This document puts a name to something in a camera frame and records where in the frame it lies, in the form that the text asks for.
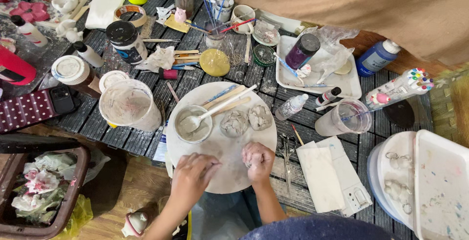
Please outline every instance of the hand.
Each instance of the hand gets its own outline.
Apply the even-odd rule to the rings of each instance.
[[[208,183],[222,164],[212,155],[192,153],[179,159],[173,175],[171,196],[167,205],[176,207],[184,216],[202,196]]]
[[[269,175],[272,171],[274,159],[275,153],[261,143],[249,142],[244,146],[243,162],[251,164],[248,170],[248,177],[253,185],[263,182],[270,184]]]

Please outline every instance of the blue paint bottle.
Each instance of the blue paint bottle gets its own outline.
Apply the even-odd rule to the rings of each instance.
[[[401,47],[390,39],[379,41],[356,61],[356,71],[361,77],[369,77],[397,58]]]

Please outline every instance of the yellow plastic bag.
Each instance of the yellow plastic bag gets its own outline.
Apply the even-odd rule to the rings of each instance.
[[[90,198],[85,198],[84,195],[80,194],[67,226],[59,235],[51,240],[69,240],[78,236],[80,229],[91,219],[93,219],[93,211],[91,210]]]

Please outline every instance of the green lid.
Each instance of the green lid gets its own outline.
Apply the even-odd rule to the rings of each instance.
[[[252,49],[252,56],[254,63],[261,67],[270,67],[275,64],[274,51],[271,47],[266,45],[256,45]]]

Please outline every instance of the clay ball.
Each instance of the clay ball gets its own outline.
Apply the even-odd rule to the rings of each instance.
[[[272,126],[273,116],[269,109],[262,105],[249,109],[249,123],[255,131],[262,131]]]
[[[221,132],[227,137],[240,137],[248,129],[248,115],[239,110],[228,111],[220,123]]]

